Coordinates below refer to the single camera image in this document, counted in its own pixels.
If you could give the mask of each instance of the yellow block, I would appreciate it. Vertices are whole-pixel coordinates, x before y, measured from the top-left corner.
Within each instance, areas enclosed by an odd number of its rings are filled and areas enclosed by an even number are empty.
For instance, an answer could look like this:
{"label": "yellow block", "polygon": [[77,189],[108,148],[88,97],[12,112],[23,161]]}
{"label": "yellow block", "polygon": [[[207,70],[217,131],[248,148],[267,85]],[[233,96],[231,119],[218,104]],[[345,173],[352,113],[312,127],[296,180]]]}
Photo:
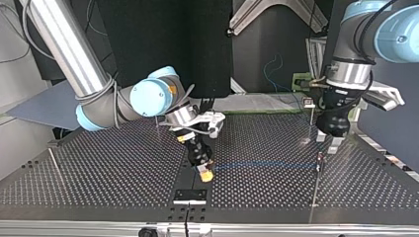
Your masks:
{"label": "yellow block", "polygon": [[213,173],[211,170],[200,172],[201,180],[204,183],[210,182],[213,179]]}

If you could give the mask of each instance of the metal bracket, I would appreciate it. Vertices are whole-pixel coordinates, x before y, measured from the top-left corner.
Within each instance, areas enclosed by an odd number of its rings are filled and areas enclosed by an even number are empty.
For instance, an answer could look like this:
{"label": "metal bracket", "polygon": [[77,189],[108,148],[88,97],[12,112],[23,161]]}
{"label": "metal bracket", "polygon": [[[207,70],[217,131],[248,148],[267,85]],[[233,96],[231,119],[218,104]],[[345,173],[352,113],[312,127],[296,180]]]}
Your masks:
{"label": "metal bracket", "polygon": [[[284,5],[291,8],[303,21],[310,25],[311,11],[314,0],[246,0],[230,21],[228,34],[238,36],[250,23],[252,23],[266,9],[274,5]],[[320,9],[315,6],[312,15],[311,28],[319,33],[328,21]]]}
{"label": "metal bracket", "polygon": [[377,81],[373,82],[369,92],[363,96],[363,99],[369,104],[384,111],[391,111],[397,106],[403,106],[405,104],[397,88],[387,86]]}
{"label": "metal bracket", "polygon": [[174,204],[206,204],[207,191],[206,190],[178,190],[173,199]]}

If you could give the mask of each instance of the gray panel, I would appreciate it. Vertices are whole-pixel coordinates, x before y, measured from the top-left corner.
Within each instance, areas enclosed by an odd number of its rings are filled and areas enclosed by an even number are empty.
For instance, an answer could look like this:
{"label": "gray panel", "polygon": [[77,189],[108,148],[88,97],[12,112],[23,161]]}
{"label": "gray panel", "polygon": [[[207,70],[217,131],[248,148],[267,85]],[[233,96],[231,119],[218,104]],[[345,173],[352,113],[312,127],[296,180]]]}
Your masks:
{"label": "gray panel", "polygon": [[75,113],[77,105],[73,89],[64,81],[28,99],[7,114],[23,120],[75,130],[80,126]]}

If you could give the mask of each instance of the black object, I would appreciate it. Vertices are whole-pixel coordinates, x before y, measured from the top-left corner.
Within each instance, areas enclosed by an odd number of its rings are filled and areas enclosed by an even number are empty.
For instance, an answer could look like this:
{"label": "black object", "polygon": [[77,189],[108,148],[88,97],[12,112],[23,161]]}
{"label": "black object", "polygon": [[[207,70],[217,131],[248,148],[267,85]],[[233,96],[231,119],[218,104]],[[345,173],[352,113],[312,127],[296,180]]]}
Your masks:
{"label": "black object", "polygon": [[196,134],[194,138],[185,141],[185,145],[188,148],[188,160],[193,166],[199,166],[210,161],[212,150],[204,143],[200,134]]}
{"label": "black object", "polygon": [[403,171],[413,171],[412,169],[410,169],[410,167],[408,167],[408,166],[403,166],[402,168],[401,168]]}
{"label": "black object", "polygon": [[157,237],[157,231],[155,229],[143,228],[138,232],[138,237]]}
{"label": "black object", "polygon": [[225,35],[231,0],[97,1],[123,87],[173,66],[191,96],[230,94],[231,39]]}
{"label": "black object", "polygon": [[334,86],[324,90],[323,102],[326,110],[318,117],[316,126],[326,134],[337,137],[346,136],[351,127],[348,113],[359,103],[359,94],[359,90]]}
{"label": "black object", "polygon": [[174,200],[207,200],[206,190],[178,190]]}

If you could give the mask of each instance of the blue cable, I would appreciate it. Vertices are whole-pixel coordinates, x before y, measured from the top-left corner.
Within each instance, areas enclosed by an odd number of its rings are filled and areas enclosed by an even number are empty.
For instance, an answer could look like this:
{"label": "blue cable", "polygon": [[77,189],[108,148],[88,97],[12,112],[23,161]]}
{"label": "blue cable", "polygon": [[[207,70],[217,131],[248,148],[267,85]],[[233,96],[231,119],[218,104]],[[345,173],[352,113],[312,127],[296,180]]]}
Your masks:
{"label": "blue cable", "polygon": [[[268,65],[270,65],[271,63],[276,62],[276,61],[277,61],[278,56],[279,56],[279,57],[280,57],[280,59],[281,59],[281,65],[280,65],[279,67],[277,67],[277,68],[274,68],[274,69],[273,69],[273,70],[269,73],[269,75],[268,75],[268,74],[267,74],[267,72],[266,72],[266,69],[267,69]],[[270,83],[274,86],[274,88],[275,88],[275,93],[278,93],[278,88],[281,88],[281,89],[284,89],[284,90],[286,90],[286,91],[290,92],[290,93],[291,93],[291,95],[293,96],[293,98],[295,99],[295,103],[298,105],[299,110],[302,112],[301,105],[299,104],[298,98],[297,98],[297,97],[293,94],[293,91],[292,91],[291,89],[287,88],[287,87],[284,87],[284,86],[281,86],[281,85],[277,84],[275,81],[273,81],[272,79],[270,79],[270,77],[272,76],[272,74],[274,74],[274,72],[276,72],[276,71],[280,70],[281,68],[283,68],[283,66],[284,66],[284,60],[283,60],[283,57],[281,56],[281,54],[280,54],[280,53],[275,54],[275,58],[274,58],[273,60],[269,61],[268,63],[266,63],[266,64],[265,64],[265,66],[263,67],[263,74],[264,74],[264,76],[265,76],[265,79],[266,79],[266,80],[268,80],[268,81],[269,81],[269,82],[270,82]]]}

